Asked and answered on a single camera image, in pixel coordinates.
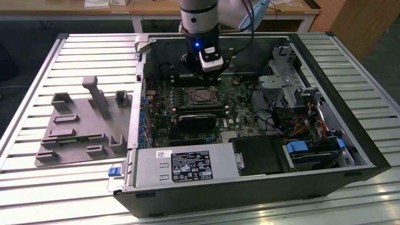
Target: wooden desk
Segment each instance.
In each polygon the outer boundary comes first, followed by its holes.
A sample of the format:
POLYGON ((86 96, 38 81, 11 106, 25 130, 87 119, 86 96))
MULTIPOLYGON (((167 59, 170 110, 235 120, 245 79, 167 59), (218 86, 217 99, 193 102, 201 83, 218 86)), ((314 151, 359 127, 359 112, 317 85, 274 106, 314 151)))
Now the wooden desk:
POLYGON ((0 0, 0 15, 115 15, 131 14, 134 2, 127 6, 85 9, 85 0, 0 0))
MULTIPOLYGON (((277 5, 269 9, 265 20, 301 20, 299 32, 307 32, 319 9, 305 0, 277 5)), ((85 9, 85 0, 0 0, 0 20, 131 20, 137 33, 143 33, 142 20, 181 20, 178 0, 131 0, 127 6, 109 9, 85 9)))
MULTIPOLYGON (((299 32, 307 32, 321 9, 313 9, 305 0, 295 0, 289 4, 277 5, 275 12, 269 9, 265 20, 302 20, 299 32)), ((143 32, 142 20, 178 20, 181 19, 181 6, 178 0, 135 0, 134 2, 134 28, 143 32)))
POLYGON ((0 21, 133 20, 134 1, 127 6, 85 9, 85 0, 0 0, 0 21))

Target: power supply label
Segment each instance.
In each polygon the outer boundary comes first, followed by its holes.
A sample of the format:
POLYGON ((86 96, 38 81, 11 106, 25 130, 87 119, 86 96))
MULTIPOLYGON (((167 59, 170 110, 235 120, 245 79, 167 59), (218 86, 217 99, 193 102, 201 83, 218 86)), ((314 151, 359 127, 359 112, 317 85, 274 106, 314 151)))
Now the power supply label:
POLYGON ((171 154, 173 181, 175 183, 213 179, 209 151, 171 154))

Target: white table leg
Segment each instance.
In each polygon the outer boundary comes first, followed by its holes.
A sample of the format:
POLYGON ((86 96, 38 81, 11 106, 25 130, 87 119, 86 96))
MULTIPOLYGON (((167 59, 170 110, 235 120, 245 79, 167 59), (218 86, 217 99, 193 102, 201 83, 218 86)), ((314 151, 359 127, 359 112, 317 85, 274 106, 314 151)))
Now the white table leg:
POLYGON ((134 24, 135 33, 143 33, 142 15, 133 16, 133 24, 134 24))
POLYGON ((298 32, 309 32, 310 31, 315 16, 317 15, 314 15, 314 14, 306 16, 306 19, 302 21, 298 32))

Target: gray plastic stand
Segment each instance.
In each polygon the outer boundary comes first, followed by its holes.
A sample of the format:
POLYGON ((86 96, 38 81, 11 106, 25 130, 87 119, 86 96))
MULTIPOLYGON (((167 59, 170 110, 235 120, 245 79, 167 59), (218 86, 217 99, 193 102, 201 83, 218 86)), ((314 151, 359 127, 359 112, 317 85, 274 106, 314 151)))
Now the gray plastic stand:
POLYGON ((54 95, 55 110, 37 153, 37 166, 127 156, 133 95, 122 90, 106 97, 95 76, 86 76, 82 85, 93 98, 73 100, 69 93, 54 95))

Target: table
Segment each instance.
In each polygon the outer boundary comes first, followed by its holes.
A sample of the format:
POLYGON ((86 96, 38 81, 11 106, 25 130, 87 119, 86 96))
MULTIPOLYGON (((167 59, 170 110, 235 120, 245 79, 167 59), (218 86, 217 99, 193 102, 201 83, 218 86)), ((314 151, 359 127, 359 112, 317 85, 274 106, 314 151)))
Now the table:
POLYGON ((127 6, 85 9, 85 0, 2 0, 0 20, 133 20, 131 0, 127 6))
MULTIPOLYGON (((275 15, 269 9, 266 20, 302 20, 299 31, 307 32, 321 9, 313 9, 305 0, 281 4, 275 15)), ((131 0, 127 6, 85 10, 85 0, 2 0, 0 20, 131 20, 137 33, 143 33, 142 20, 181 20, 178 0, 131 0)))
POLYGON ((338 38, 326 33, 301 34, 301 38, 393 165, 371 180, 353 183, 323 198, 138 219, 109 191, 110 186, 122 185, 122 179, 110 183, 107 171, 125 158, 37 168, 35 153, 53 113, 53 94, 69 92, 73 98, 89 98, 89 90, 81 87, 83 75, 99 76, 99 88, 106 95, 114 95, 117 90, 133 93, 138 69, 135 37, 137 34, 71 34, 57 40, 0 140, 2 224, 397 223, 400 219, 399 105, 338 38))
MULTIPOLYGON (((298 32, 309 32, 321 9, 313 9, 305 0, 277 5, 275 12, 269 8, 265 20, 302 20, 298 32)), ((143 33, 142 20, 181 20, 178 0, 135 0, 133 23, 137 33, 143 33)))

